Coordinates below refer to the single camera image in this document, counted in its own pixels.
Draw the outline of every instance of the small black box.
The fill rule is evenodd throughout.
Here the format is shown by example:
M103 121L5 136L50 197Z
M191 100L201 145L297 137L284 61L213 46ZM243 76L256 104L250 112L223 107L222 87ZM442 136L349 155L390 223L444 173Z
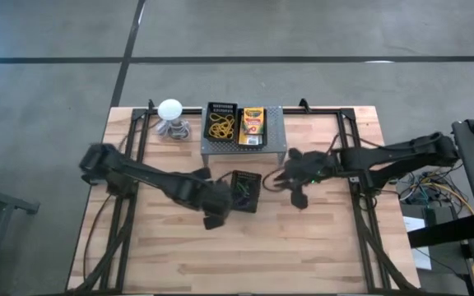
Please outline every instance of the small black box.
M261 193L261 179L258 173L235 170L231 174L231 196L234 200L233 210L255 213L259 194Z

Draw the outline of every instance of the table leg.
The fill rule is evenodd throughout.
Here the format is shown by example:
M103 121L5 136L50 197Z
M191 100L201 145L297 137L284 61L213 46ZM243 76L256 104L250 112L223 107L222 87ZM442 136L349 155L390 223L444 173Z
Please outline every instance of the table leg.
M6 194L0 193L0 202L7 204L9 206L14 206L18 209L25 210L27 214L35 214L38 212L40 207L39 203L30 203L28 201L23 201L22 199L10 197Z
M277 153L277 163L280 166L283 165L283 162L285 161L285 157L286 157L286 151L281 152L281 153Z
M204 167L207 168L207 163L209 160L210 155L202 155L202 163L204 164Z

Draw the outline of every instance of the rubber band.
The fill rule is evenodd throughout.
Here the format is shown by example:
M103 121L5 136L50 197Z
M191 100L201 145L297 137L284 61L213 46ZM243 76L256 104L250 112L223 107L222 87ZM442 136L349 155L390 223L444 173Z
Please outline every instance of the rubber band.
M234 117L233 115L221 116L217 113L210 114L212 124L208 131L209 135L216 139L230 139L234 135Z

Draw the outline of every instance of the white lamp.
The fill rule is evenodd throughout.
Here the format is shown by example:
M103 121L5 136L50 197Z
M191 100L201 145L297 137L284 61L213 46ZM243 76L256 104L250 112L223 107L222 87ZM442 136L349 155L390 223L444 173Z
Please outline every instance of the white lamp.
M176 140L182 140L189 136L189 122L180 119L182 104L176 99L166 99L158 106L160 123L156 130L161 136L170 136Z

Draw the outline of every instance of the black floor stripe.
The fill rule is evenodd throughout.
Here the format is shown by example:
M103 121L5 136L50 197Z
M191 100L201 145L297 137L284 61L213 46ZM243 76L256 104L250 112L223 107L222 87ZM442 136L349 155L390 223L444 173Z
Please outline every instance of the black floor stripe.
M64 63L120 63L121 57L77 58L0 58L0 64L64 64Z
M134 39L129 43L132 54ZM346 56L346 57L102 57L102 58L0 58L0 64L86 64L122 63L120 72L127 74L128 64L211 64L211 63L340 63L340 62L474 62L474 56Z
M213 63L344 63L344 62L474 62L474 56L348 56L348 57L134 57L136 64Z
M140 27L140 21L142 18L142 11L146 5L146 0L138 0L137 9L135 10L135 16L132 19L131 31L129 32L128 43L125 46L125 52L123 53L123 61L118 72L116 84L114 85L113 97L111 98L110 107L118 107L120 99L122 97L123 85L125 84L125 78L128 74L129 59L132 55L132 50L135 47L135 41L137 39L138 28Z

